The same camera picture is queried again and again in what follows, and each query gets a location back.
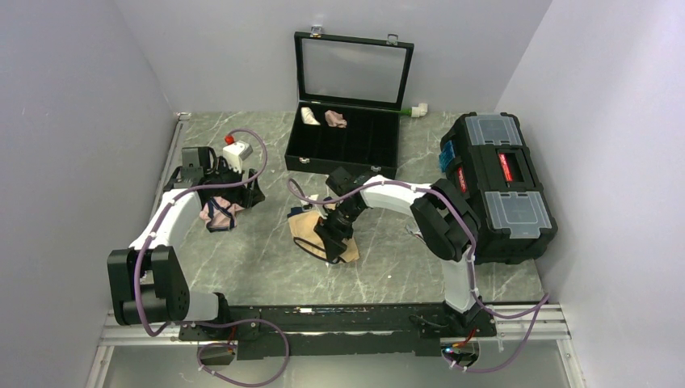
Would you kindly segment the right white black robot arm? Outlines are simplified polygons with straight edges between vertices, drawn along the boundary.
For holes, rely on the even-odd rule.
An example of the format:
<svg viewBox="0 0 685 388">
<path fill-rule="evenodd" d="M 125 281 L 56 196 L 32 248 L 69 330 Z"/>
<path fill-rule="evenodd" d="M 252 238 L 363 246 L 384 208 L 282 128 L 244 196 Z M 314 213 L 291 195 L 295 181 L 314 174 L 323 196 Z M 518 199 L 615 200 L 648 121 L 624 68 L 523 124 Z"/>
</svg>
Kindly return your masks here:
<svg viewBox="0 0 685 388">
<path fill-rule="evenodd" d="M 439 179 L 416 184 L 387 179 L 383 175 L 354 177 L 344 168 L 333 171 L 326 185 L 338 196 L 338 204 L 315 224 L 326 261 L 336 263 L 353 237 L 353 223 L 366 209 L 386 209 L 411 216 L 429 251 L 442 260 L 447 329 L 465 335 L 473 329 L 473 311 L 479 291 L 474 266 L 478 217 L 453 183 Z"/>
</svg>

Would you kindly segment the pink underwear navy trim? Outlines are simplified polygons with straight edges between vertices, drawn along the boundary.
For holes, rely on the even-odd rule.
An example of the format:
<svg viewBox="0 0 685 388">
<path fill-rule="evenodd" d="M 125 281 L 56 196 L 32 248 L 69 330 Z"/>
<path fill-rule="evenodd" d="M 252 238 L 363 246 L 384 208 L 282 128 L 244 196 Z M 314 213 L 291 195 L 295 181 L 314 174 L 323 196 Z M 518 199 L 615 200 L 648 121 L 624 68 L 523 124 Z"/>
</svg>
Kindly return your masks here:
<svg viewBox="0 0 685 388">
<path fill-rule="evenodd" d="M 244 208 L 223 197 L 211 197 L 202 210 L 200 219 L 210 233 L 231 231 L 237 226 L 237 214 Z"/>
</svg>

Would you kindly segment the black compartment storage box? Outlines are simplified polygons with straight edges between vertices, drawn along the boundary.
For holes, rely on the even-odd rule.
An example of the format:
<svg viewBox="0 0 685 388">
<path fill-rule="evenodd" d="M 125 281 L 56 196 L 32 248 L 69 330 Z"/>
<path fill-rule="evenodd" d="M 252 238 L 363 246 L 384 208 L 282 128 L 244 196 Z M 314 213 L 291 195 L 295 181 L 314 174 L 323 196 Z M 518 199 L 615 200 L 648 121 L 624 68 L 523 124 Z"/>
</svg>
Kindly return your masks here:
<svg viewBox="0 0 685 388">
<path fill-rule="evenodd" d="M 354 36 L 295 32 L 298 106 L 284 152 L 289 171 L 327 175 L 338 167 L 352 174 L 397 174 L 399 111 L 403 109 L 414 44 Z M 319 126 L 305 125 L 309 107 Z M 326 123 L 342 113 L 344 129 Z"/>
</svg>

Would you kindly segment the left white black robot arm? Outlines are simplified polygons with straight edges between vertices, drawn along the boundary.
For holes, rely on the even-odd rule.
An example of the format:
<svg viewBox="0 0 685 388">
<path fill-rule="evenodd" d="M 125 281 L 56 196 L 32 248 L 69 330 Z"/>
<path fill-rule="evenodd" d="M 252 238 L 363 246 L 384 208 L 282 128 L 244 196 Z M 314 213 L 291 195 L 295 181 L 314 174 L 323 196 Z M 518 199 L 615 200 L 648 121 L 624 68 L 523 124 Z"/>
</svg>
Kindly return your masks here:
<svg viewBox="0 0 685 388">
<path fill-rule="evenodd" d="M 107 258 L 107 272 L 116 321 L 141 323 L 141 301 L 149 323 L 200 321 L 211 339 L 226 337 L 232 328 L 224 297 L 189 289 L 175 252 L 195 221 L 210 233 L 231 231 L 237 213 L 265 199 L 256 170 L 243 163 L 252 147 L 244 141 L 226 145 L 221 155 L 209 146 L 185 147 L 182 164 L 163 188 L 162 202 L 141 235 L 127 248 Z"/>
</svg>

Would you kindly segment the beige underwear navy trim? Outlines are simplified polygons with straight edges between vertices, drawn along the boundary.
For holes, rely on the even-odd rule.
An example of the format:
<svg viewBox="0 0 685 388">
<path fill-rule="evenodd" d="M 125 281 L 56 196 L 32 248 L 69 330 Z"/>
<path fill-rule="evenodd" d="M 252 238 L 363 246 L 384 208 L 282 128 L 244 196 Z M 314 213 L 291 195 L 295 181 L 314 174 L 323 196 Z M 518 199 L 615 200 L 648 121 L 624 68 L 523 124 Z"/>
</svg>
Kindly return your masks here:
<svg viewBox="0 0 685 388">
<path fill-rule="evenodd" d="M 327 259 L 324 242 L 314 230 L 320 218 L 320 210 L 313 205 L 300 205 L 290 208 L 287 215 L 288 226 L 292 241 L 296 246 L 312 257 L 328 264 L 346 264 L 359 260 L 359 248 L 353 238 L 343 241 L 347 248 L 341 255 L 334 259 Z"/>
</svg>

